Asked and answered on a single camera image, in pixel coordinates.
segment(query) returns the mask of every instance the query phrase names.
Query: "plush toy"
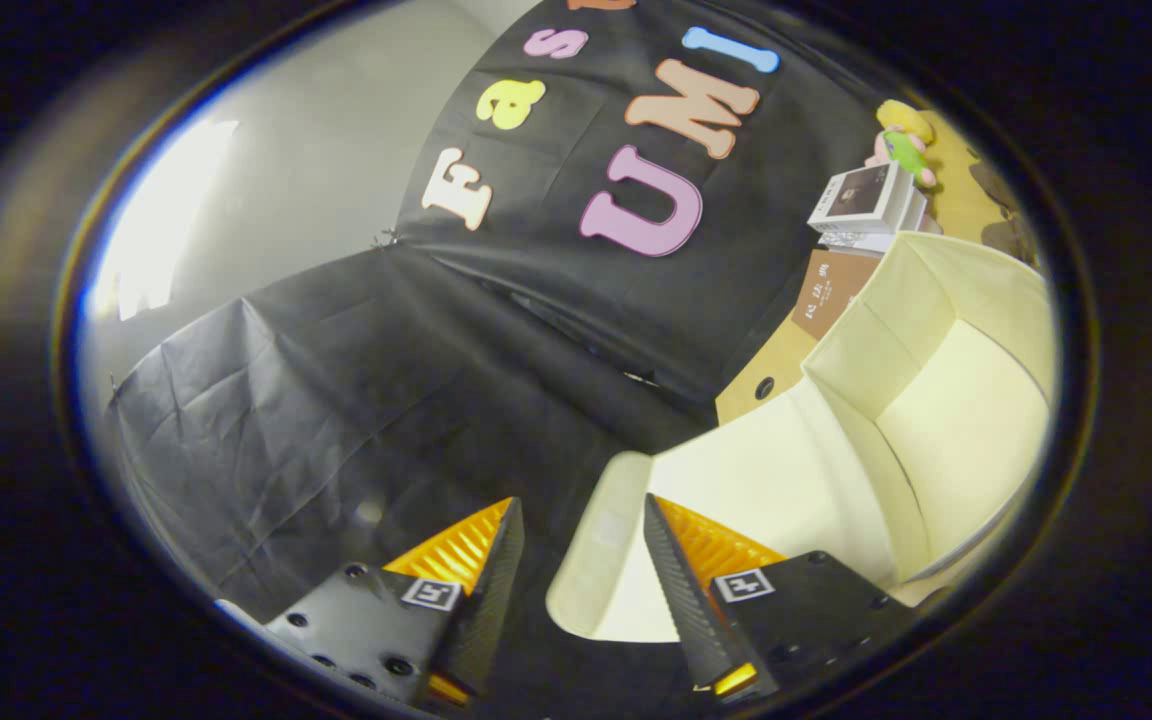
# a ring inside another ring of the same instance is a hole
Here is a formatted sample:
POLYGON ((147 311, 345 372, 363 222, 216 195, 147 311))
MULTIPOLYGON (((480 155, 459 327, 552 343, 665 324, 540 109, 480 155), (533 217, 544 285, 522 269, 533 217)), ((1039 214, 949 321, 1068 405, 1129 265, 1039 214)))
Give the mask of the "plush toy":
POLYGON ((884 100, 882 105, 878 106, 876 114, 880 127, 890 129, 893 126, 900 126, 905 128, 905 132, 918 137, 919 141, 923 141, 923 145, 937 142, 937 131, 932 129, 932 123, 927 122, 927 119, 920 115, 917 109, 910 108, 909 105, 900 100, 884 100))
POLYGON ((895 160, 901 168, 914 174, 914 182, 919 187, 937 187, 937 174, 927 166, 927 159, 923 158, 924 150, 927 150, 927 145, 918 136, 907 132, 902 126, 893 126, 874 138, 874 153, 865 160, 865 167, 895 160))

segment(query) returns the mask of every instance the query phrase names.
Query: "black fabric backdrop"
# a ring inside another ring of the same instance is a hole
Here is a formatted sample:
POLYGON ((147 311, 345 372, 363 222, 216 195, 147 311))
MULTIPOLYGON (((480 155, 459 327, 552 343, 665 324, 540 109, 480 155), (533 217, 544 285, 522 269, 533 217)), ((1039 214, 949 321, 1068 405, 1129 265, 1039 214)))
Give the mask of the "black fabric backdrop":
POLYGON ((229 302, 120 384, 109 432, 132 505, 198 583, 266 621, 348 560, 388 561, 520 497, 524 559, 492 694, 473 713, 700 714, 712 696, 690 692, 677 647, 575 638, 544 594, 612 455, 713 427, 713 397, 790 310, 820 188, 867 154, 873 111, 893 91, 865 86, 838 50, 829 60, 810 50, 827 44, 812 32, 740 1, 539 5, 435 122, 396 245, 229 302), (764 76, 685 50, 691 24, 772 47, 781 67, 764 76), (585 29, 589 45, 566 60, 522 53, 548 26, 585 29), (667 58, 760 92, 728 158, 627 126, 632 97, 672 94, 653 76, 667 58), (508 132, 472 115, 500 78, 548 88, 508 132), (668 211, 650 188, 605 177, 626 143, 703 192, 698 229, 666 258, 577 232, 600 190, 644 217, 668 211), (435 156, 452 146, 495 191, 475 233, 420 209, 435 156))
POLYGON ((630 10, 571 12, 564 0, 544 1, 498 38, 452 96, 412 169, 397 235, 511 293, 609 363, 712 407, 794 306, 819 238, 806 219, 824 183, 861 167, 879 129, 874 109, 900 96, 861 79, 838 51, 766 3, 653 0, 630 10), (687 50, 689 26, 774 50, 780 68, 764 74, 687 50), (526 38, 544 28, 581 29, 589 41, 575 58, 525 54, 526 38), (626 122, 634 97, 676 94, 654 75, 672 58, 759 92, 758 106, 732 128, 727 158, 714 160, 669 129, 626 122), (545 83, 525 122, 508 131, 475 115, 479 96, 500 79, 545 83), (581 214, 599 191, 646 219, 672 211, 654 188, 607 179, 623 145, 702 192, 699 227, 672 255, 646 258, 579 234, 581 214), (447 210, 420 207, 447 147, 465 151, 461 162, 493 188, 476 232, 447 210))

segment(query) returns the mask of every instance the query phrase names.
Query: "screw hole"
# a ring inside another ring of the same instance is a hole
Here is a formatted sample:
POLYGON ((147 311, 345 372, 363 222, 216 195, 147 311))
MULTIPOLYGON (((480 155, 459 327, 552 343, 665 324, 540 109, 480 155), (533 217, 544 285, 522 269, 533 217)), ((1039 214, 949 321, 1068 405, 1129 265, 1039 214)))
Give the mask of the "screw hole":
POLYGON ((402 657, 388 657, 385 659, 385 669, 394 675, 411 675, 414 667, 411 662, 403 660, 402 657))
POLYGON ((772 395, 773 387, 776 387, 776 381, 773 381, 772 378, 763 378, 763 382, 758 382, 758 388, 755 388, 755 400, 763 400, 772 395))

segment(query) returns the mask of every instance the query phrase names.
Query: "brown box label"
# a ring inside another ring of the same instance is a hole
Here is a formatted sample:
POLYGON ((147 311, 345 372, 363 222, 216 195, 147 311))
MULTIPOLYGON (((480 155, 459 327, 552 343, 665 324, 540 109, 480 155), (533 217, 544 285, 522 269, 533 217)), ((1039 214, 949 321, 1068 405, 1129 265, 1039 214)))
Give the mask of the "brown box label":
POLYGON ((810 336, 824 338, 869 282, 869 275, 874 274, 878 260, 865 255, 813 250, 799 302, 794 306, 794 321, 810 336))

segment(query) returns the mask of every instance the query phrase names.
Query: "pink letter u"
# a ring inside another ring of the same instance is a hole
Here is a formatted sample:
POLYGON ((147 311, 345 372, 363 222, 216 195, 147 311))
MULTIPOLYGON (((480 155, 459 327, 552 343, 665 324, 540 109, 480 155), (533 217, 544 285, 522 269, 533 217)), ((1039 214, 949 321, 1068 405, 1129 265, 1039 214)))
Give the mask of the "pink letter u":
POLYGON ((607 177, 613 182, 636 179, 673 198, 673 214, 662 223, 653 223, 621 209, 609 192, 599 192, 581 215, 579 233, 585 237, 600 234, 649 258, 659 258, 682 247, 700 222, 700 191, 677 173, 639 158, 639 150, 626 145, 612 156, 607 177))

